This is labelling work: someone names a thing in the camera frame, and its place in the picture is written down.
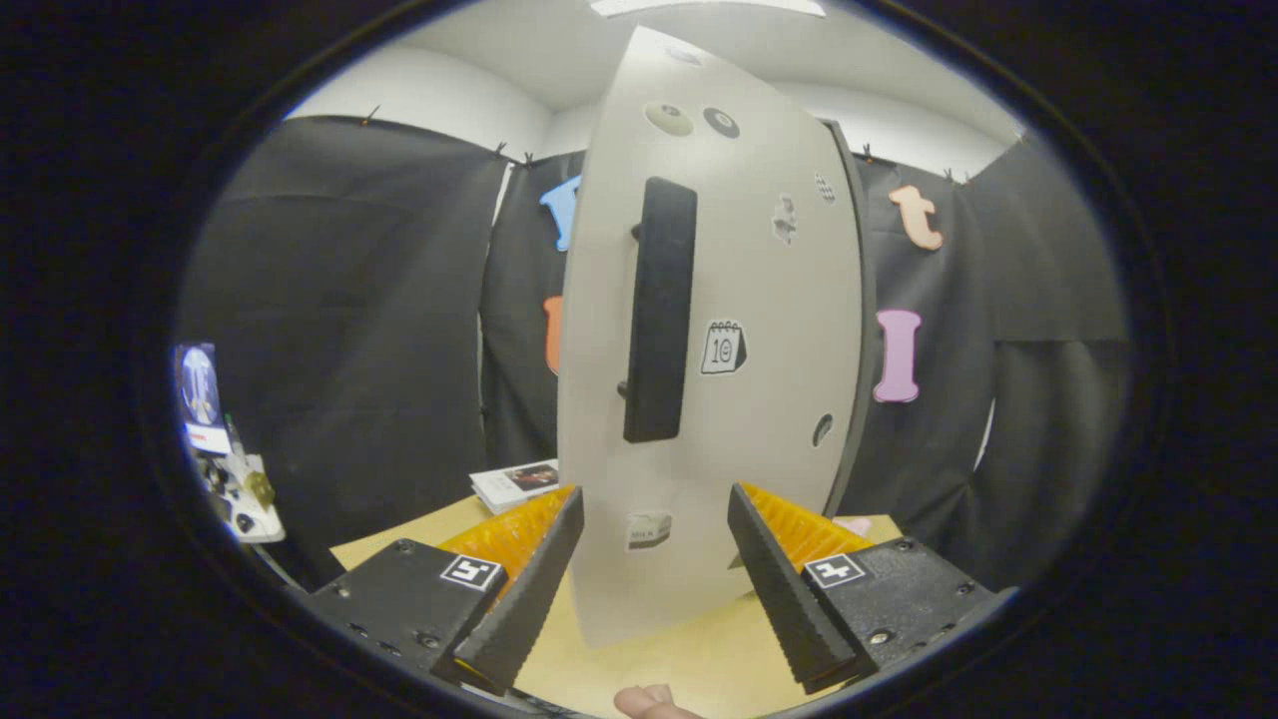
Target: black fabric backdrop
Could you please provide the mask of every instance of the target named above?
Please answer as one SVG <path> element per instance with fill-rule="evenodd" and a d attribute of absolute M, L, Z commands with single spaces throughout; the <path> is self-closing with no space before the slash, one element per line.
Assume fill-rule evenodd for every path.
<path fill-rule="evenodd" d="M 1048 567 L 1097 496 L 1131 387 L 1108 239 L 1033 134 L 962 188 L 984 243 L 998 404 L 938 548 L 982 581 Z"/>
<path fill-rule="evenodd" d="M 469 496 L 484 469 L 475 321 L 505 165 L 406 125 L 294 119 L 207 218 L 178 336 L 216 344 L 289 533 L 270 549 L 304 584 L 340 573 L 330 547 Z"/>
<path fill-rule="evenodd" d="M 982 258 L 982 238 L 953 181 L 884 160 L 852 158 L 865 188 L 861 217 L 864 271 L 874 272 L 879 309 L 909 309 L 915 332 L 909 404 L 872 401 L 841 515 L 891 515 L 902 531 L 935 545 L 946 530 L 985 430 L 994 397 L 994 345 Z M 935 204 L 929 225 L 935 250 L 905 234 L 888 193 L 912 184 Z M 882 378 L 883 333 L 874 323 L 873 351 L 863 373 Z"/>
<path fill-rule="evenodd" d="M 546 365 L 543 303 L 564 292 L 567 252 L 542 194 L 581 174 L 585 152 L 511 169 L 492 229 L 481 318 L 484 437 L 493 466 L 556 457 L 558 379 Z"/>

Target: pink object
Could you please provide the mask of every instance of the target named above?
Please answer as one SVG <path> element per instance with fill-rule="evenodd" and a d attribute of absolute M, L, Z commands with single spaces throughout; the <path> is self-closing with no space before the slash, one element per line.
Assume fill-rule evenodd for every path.
<path fill-rule="evenodd" d="M 923 318 L 909 309 L 883 309 L 878 313 L 883 327 L 883 381 L 874 388 L 879 402 L 914 402 L 919 386 L 914 384 L 914 329 Z"/>

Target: blue letter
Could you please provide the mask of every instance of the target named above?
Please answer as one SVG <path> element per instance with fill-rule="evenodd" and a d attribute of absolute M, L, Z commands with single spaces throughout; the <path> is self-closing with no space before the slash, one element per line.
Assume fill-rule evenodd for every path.
<path fill-rule="evenodd" d="M 555 243 L 560 252 L 567 252 L 567 240 L 573 236 L 573 213 L 576 212 L 576 188 L 580 184 L 581 175 L 576 175 L 542 195 L 542 204 L 551 208 L 555 226 L 560 230 L 558 241 Z"/>

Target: black circle sticker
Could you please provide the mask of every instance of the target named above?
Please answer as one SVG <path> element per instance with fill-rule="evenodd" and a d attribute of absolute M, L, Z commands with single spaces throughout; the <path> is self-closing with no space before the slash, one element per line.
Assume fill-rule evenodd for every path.
<path fill-rule="evenodd" d="M 732 137 L 741 134 L 741 128 L 736 126 L 736 120 L 731 115 L 720 110 L 718 107 L 707 107 L 703 112 L 705 121 L 714 128 L 714 132 L 722 134 L 723 137 Z"/>

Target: human hand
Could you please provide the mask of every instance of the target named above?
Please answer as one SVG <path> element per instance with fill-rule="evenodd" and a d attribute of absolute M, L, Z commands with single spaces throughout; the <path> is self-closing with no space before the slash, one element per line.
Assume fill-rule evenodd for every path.
<path fill-rule="evenodd" d="M 630 719 L 704 719 L 675 706 L 667 685 L 624 688 L 612 697 L 612 705 Z"/>

